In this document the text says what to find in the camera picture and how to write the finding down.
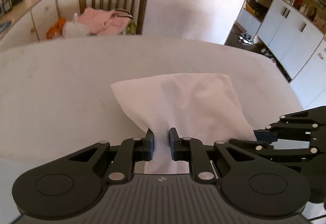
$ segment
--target white logo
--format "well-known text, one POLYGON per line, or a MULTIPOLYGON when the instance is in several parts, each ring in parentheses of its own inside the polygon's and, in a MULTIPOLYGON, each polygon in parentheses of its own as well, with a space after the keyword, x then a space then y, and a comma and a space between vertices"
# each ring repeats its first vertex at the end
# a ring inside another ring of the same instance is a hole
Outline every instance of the white logo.
POLYGON ((157 180, 160 181, 160 182, 162 183, 162 182, 165 182, 167 179, 166 179, 165 177, 162 176, 161 178, 158 178, 157 180))

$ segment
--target pink clothing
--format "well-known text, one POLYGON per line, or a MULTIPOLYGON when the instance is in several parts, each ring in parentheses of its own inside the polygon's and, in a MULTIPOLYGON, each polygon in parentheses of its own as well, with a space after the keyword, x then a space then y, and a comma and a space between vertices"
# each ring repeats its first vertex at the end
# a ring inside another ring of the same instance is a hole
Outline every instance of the pink clothing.
POLYGON ((90 33, 98 36, 118 35, 130 22, 129 17, 119 17, 120 13, 115 10, 94 10, 87 7, 84 13, 78 17, 78 23, 86 25, 90 33))

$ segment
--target table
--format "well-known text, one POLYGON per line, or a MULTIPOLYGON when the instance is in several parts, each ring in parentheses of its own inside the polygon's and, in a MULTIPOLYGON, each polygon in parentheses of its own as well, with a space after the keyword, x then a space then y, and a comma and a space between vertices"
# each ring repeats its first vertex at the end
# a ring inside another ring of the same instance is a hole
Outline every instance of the table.
MULTIPOLYGON (((302 110, 276 65, 246 50, 141 36, 41 42, 0 53, 0 166, 24 161, 28 170, 100 140, 118 145, 144 136, 110 85, 182 72, 229 75, 253 129, 302 110)), ((2 197, 12 205, 10 189, 2 197)))

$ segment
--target dark floor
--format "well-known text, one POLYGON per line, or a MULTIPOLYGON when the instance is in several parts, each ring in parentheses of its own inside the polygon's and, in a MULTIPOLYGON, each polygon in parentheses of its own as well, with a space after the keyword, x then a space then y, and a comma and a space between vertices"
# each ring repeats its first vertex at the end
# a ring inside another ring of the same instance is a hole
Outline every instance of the dark floor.
POLYGON ((279 68, 281 73, 284 75, 284 77, 287 79, 287 81, 288 82, 291 81, 291 78, 289 77, 287 72, 284 70, 282 65, 278 62, 278 60, 274 57, 272 52, 270 50, 268 50, 268 48, 264 44, 261 44, 261 45, 258 45, 258 44, 253 44, 253 45, 245 44, 239 39, 239 35, 241 33, 243 33, 243 32, 236 25, 233 25, 233 28, 232 28, 232 30, 231 30, 231 32, 229 34, 228 39, 225 42, 225 45, 235 47, 235 48, 245 49, 245 50, 255 52, 255 53, 258 53, 258 54, 261 54, 261 55, 267 55, 268 54, 268 56, 266 56, 266 57, 273 58, 273 60, 276 63, 277 67, 279 68))

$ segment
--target sneaker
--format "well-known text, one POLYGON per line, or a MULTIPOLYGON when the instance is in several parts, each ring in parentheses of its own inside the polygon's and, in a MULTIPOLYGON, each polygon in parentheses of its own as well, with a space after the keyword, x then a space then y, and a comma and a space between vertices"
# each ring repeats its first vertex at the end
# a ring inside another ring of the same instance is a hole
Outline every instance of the sneaker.
POLYGON ((242 41, 243 41, 245 44, 249 44, 249 45, 253 45, 253 44, 255 44, 254 39, 253 39, 252 36, 249 35, 249 34, 247 34, 247 36, 246 36, 244 39, 242 39, 242 41))
POLYGON ((242 39, 244 39, 247 35, 249 35, 248 32, 242 33, 242 34, 239 35, 239 38, 242 40, 242 39))

